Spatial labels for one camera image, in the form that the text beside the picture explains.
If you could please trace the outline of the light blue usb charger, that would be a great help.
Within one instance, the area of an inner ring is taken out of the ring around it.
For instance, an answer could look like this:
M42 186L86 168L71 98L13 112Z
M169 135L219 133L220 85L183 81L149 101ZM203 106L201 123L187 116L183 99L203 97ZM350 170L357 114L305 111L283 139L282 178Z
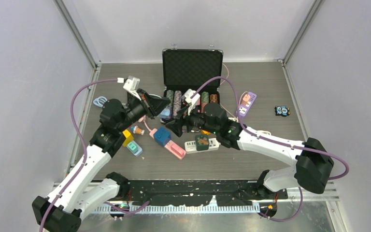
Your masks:
M161 119L170 119L171 118L171 109L169 107L166 107L162 110L160 113Z

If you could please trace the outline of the blue cube socket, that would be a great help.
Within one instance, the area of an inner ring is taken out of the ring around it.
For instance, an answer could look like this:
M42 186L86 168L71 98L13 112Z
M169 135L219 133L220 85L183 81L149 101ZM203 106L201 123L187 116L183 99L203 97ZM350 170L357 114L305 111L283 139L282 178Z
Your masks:
M165 127L160 127L153 135L157 144L164 147L171 140L171 133Z

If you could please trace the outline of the pink square adapter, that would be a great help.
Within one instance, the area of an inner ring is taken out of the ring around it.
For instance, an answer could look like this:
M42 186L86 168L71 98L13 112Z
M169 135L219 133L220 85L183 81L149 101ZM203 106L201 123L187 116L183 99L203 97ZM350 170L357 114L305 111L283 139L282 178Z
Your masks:
M172 144L171 148L178 155L183 155L184 154L184 150L177 144Z

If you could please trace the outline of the dark green cube adapter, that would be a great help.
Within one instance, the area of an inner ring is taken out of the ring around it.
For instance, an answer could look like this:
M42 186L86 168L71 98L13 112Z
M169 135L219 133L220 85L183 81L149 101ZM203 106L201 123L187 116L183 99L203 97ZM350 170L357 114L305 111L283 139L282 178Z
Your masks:
M208 150L210 146L209 137L206 134L195 136L195 146L197 151Z

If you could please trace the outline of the yellow cube adapter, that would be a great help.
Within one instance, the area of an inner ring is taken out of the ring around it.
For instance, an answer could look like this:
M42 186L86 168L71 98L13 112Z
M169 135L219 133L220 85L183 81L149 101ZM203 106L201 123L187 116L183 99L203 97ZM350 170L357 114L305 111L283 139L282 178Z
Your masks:
M123 135L125 137L122 146L127 147L127 145L134 140L132 133L129 130L124 130Z

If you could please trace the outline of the teal small cube adapter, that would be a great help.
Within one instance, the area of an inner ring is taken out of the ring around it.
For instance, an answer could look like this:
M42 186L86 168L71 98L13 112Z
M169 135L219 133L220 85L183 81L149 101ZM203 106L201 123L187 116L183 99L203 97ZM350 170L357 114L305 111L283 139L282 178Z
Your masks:
M128 144L127 148L132 152L132 153L137 153L138 152L138 147L135 144Z

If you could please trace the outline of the salmon pink plug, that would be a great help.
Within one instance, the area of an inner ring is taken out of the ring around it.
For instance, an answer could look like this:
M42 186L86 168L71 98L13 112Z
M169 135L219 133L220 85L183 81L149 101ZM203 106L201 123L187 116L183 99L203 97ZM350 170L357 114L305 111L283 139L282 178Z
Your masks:
M242 98L241 105L243 105L244 107L249 106L250 105L250 98L251 98L251 96L249 94L245 94Z

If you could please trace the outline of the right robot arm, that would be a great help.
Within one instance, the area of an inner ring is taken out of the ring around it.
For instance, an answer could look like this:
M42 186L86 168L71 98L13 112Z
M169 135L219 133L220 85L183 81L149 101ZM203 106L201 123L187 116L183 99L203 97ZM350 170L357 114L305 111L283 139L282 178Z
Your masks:
M201 113L196 110L189 113L184 107L166 127L178 137L182 136L184 127L201 129L214 134L224 147L259 153L287 164L289 167L277 171L265 170L258 178L257 194L265 199L293 187L322 194L334 166L319 140L293 141L260 133L229 119L217 103L207 104Z

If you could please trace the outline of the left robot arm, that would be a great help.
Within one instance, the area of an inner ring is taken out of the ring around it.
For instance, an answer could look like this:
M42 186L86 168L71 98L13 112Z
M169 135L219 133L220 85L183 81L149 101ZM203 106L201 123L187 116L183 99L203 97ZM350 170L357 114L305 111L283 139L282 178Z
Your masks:
M104 103L100 126L76 166L46 197L35 198L32 209L40 231L76 232L82 221L106 201L128 196L128 180L116 172L106 175L97 187L85 189L127 139L124 130L144 116L158 116L170 103L167 97L148 94L142 89L136 93L138 96L126 104L118 99Z

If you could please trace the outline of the pink power strip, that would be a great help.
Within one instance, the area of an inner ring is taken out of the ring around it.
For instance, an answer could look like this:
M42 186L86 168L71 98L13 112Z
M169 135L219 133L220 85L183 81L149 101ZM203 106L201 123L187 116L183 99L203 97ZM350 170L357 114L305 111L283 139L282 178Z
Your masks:
M159 146L165 148L179 160L185 157L186 151L171 139L171 133L164 127L152 129L149 135Z

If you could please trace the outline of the white power strip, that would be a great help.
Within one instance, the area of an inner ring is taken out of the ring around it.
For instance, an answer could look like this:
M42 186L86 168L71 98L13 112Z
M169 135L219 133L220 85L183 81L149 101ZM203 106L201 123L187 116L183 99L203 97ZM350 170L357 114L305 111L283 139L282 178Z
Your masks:
M198 141L187 141L184 145L185 151L188 154L215 151L220 147L220 143L215 138L202 138Z

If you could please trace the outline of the small cone figurine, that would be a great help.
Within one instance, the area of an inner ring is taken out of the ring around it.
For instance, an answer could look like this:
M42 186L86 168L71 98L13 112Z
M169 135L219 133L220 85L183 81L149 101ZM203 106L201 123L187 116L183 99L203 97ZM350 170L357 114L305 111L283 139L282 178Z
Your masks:
M144 132L145 130L140 128L139 126L137 125L133 125L130 127L131 131L134 133L134 134L139 134L139 135L144 135Z

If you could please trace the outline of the black poker chip case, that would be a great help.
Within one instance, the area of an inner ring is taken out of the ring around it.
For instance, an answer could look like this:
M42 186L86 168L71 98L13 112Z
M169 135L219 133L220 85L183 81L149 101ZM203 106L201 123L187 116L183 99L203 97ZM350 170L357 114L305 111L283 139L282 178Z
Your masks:
M179 94L188 89L197 90L207 80L221 75L223 51L203 49L164 49L163 61L163 96L171 100L170 119L160 119L166 124L172 119L173 107L179 105Z

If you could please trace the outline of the light blue power strip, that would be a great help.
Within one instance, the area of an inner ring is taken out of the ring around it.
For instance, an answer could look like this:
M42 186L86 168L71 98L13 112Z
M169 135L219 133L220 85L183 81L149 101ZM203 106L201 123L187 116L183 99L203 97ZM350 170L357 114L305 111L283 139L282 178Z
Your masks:
M135 141L129 142L127 148L136 157L143 152L143 149Z

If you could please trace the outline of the purple power strip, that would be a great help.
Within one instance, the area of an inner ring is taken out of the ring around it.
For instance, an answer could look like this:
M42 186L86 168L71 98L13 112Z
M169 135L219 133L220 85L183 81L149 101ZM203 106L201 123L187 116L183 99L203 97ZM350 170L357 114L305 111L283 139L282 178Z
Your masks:
M257 98L257 95L253 92L248 91L242 94L239 109L238 109L238 113L240 117L245 117L247 115L248 111L253 106L256 98Z

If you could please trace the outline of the blue owl toy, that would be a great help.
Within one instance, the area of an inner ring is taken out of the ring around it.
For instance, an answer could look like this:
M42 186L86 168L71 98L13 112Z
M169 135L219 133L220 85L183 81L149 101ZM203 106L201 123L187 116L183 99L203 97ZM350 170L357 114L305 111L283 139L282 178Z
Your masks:
M276 116L287 117L290 115L290 109L286 106L275 106L274 110Z

